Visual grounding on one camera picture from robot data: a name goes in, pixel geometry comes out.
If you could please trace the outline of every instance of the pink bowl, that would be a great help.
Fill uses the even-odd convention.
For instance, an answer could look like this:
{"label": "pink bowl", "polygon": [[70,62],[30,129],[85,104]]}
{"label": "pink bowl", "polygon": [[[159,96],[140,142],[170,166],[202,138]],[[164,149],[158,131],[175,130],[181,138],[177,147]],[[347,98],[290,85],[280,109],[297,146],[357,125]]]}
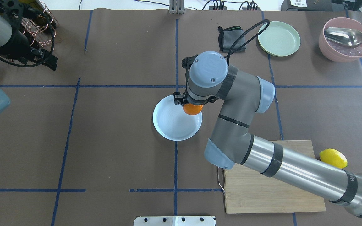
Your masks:
{"label": "pink bowl", "polygon": [[328,22],[323,26],[323,29],[321,31],[321,34],[319,36],[319,48],[321,49],[321,52],[324,56],[326,56],[329,60],[335,61],[335,62],[351,62],[356,59],[359,59],[361,56],[347,56],[343,53],[339,53],[337,50],[332,48],[332,46],[329,45],[329,43],[326,41],[324,31],[328,27],[344,27],[344,28],[352,28],[357,29],[362,32],[362,23],[347,18],[347,17],[336,17]]}

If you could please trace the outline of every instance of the white bowl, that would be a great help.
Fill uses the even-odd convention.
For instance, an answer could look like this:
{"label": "white bowl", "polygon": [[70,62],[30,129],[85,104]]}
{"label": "white bowl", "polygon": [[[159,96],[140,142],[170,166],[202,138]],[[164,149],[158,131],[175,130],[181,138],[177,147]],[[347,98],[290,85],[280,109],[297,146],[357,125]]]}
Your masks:
{"label": "white bowl", "polygon": [[201,127],[202,112],[195,116],[185,113],[181,105],[174,104],[173,96],[170,95],[156,105],[153,124],[157,132],[169,140],[186,140]]}

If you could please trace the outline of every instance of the plate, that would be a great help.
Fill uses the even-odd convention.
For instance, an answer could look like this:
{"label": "plate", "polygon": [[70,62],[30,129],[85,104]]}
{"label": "plate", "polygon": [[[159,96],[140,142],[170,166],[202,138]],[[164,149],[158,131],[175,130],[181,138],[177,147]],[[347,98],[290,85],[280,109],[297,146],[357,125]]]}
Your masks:
{"label": "plate", "polygon": [[173,95],[160,100],[153,111],[153,124],[157,132],[169,140],[186,140],[196,132],[202,124],[202,112],[191,116],[184,112],[181,105],[175,105]]}
{"label": "plate", "polygon": [[277,57],[295,53],[301,43],[296,29],[280,21],[270,22],[269,27],[258,36],[258,41],[265,52]]}

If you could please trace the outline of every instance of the ice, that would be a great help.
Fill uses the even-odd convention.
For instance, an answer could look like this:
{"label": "ice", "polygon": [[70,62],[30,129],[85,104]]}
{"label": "ice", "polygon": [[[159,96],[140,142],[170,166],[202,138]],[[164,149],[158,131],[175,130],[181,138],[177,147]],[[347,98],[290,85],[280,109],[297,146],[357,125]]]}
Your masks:
{"label": "ice", "polygon": [[362,47],[357,46],[356,48],[349,48],[348,46],[342,45],[340,43],[333,42],[331,40],[327,40],[329,45],[332,46],[339,53],[345,54],[347,56],[361,56],[362,55]]}

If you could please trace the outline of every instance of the gray cloth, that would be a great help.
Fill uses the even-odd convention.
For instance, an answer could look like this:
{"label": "gray cloth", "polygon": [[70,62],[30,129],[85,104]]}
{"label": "gray cloth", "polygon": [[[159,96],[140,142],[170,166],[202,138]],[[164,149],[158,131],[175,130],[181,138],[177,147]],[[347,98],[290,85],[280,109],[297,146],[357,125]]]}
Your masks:
{"label": "gray cloth", "polygon": [[[240,26],[233,26],[226,29],[222,27],[218,27],[217,30],[219,31],[219,48],[220,52],[228,52],[231,48],[231,45],[239,38],[243,33],[244,30]],[[238,43],[233,47],[233,49],[237,49],[241,45],[245,43],[245,37],[238,41]],[[241,52],[246,50],[246,46],[242,47],[237,52]]]}

